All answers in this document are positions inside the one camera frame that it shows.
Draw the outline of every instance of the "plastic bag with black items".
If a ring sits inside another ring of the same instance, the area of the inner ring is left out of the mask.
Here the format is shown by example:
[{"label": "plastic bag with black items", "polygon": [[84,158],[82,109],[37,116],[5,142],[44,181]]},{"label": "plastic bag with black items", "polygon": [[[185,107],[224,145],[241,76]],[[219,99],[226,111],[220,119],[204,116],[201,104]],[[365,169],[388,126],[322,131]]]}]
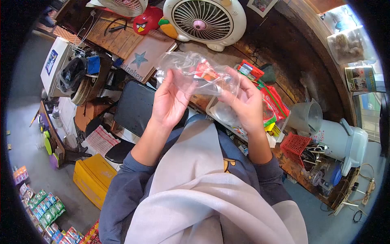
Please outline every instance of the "plastic bag with black items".
[{"label": "plastic bag with black items", "polygon": [[61,92],[67,95],[75,93],[86,73],[87,60],[83,57],[72,59],[57,73],[57,83]]},{"label": "plastic bag with black items", "polygon": [[156,65],[159,83],[168,69],[174,73],[173,84],[186,94],[221,95],[223,90],[237,96],[240,79],[236,70],[218,65],[195,52],[164,53]]}]

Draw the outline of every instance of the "fan grille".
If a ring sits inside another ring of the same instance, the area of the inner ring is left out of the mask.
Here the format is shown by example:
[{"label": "fan grille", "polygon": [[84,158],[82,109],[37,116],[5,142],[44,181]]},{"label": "fan grille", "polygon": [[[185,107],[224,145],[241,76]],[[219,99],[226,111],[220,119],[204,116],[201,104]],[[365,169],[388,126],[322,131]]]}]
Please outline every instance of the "fan grille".
[{"label": "fan grille", "polygon": [[90,90],[91,90],[91,81],[92,78],[84,76],[81,80],[80,86],[77,89],[77,92],[74,94],[74,97],[71,98],[71,101],[76,105],[81,105],[85,102]]},{"label": "fan grille", "polygon": [[147,0],[98,0],[103,6],[126,17],[136,17],[145,11]]},{"label": "fan grille", "polygon": [[[175,6],[173,20],[176,25],[193,38],[217,41],[227,37],[233,29],[230,14],[216,3],[189,0]],[[202,21],[205,26],[195,27],[195,21]]]}]

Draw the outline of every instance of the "window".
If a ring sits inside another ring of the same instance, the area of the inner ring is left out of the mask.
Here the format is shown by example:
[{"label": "window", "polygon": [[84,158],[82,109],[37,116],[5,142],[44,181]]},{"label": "window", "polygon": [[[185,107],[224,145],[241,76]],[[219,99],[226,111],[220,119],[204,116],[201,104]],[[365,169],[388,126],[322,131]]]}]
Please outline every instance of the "window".
[{"label": "window", "polygon": [[379,140],[379,114],[381,111],[381,93],[365,93],[359,95],[362,129],[368,133],[372,141]]}]

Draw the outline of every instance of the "red snack packet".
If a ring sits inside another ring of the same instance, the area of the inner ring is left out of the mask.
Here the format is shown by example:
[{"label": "red snack packet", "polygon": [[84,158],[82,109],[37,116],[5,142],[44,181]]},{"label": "red snack packet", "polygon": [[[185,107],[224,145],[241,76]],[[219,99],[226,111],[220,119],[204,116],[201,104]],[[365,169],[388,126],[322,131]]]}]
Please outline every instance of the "red snack packet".
[{"label": "red snack packet", "polygon": [[248,77],[250,80],[256,81],[263,76],[264,72],[259,68],[255,67],[251,63],[248,63],[246,60],[242,60],[240,65],[237,67],[237,70],[240,71],[243,75]]},{"label": "red snack packet", "polygon": [[196,67],[195,79],[205,79],[206,81],[213,81],[217,79],[219,75],[214,71],[210,63],[204,60],[202,63],[198,63]]},{"label": "red snack packet", "polygon": [[63,237],[61,240],[60,240],[60,243],[59,244],[72,244],[70,243],[65,237]]},{"label": "red snack packet", "polygon": [[289,116],[290,110],[284,105],[274,87],[260,83],[257,88],[263,94],[264,127]]}]

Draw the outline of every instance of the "yellow plastic crate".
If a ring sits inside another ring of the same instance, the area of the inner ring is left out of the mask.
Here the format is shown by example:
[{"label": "yellow plastic crate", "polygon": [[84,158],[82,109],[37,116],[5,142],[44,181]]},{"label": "yellow plastic crate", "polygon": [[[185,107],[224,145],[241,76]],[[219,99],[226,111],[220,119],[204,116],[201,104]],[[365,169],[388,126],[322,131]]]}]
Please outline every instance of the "yellow plastic crate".
[{"label": "yellow plastic crate", "polygon": [[100,155],[78,160],[74,168],[73,181],[88,199],[100,210],[103,206],[116,170]]}]

